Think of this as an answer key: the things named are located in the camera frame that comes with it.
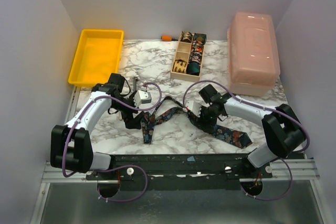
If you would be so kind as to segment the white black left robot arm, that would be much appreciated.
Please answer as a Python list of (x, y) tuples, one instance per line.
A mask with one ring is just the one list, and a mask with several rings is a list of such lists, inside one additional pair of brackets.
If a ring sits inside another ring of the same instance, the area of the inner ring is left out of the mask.
[(116, 166), (109, 154), (94, 152), (90, 134), (102, 115), (110, 109), (121, 113), (128, 129), (140, 129), (143, 113), (140, 105), (152, 98), (146, 89), (134, 91), (129, 97), (123, 93), (126, 79), (113, 73), (105, 84), (96, 84), (83, 108), (65, 125), (56, 125), (51, 131), (50, 164), (60, 168), (64, 177), (74, 173), (98, 170), (104, 179), (116, 175)]

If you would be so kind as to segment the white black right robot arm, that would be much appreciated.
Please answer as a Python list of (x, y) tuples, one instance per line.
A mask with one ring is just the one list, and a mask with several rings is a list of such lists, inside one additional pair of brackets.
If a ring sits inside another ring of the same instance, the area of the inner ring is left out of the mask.
[(286, 104), (262, 106), (229, 92), (220, 94), (211, 84), (198, 93), (208, 104), (200, 106), (198, 122), (215, 135), (220, 135), (217, 125), (220, 116), (236, 116), (263, 128), (266, 143), (243, 159), (241, 171), (246, 177), (255, 177), (266, 163), (286, 158), (306, 140), (301, 123)]

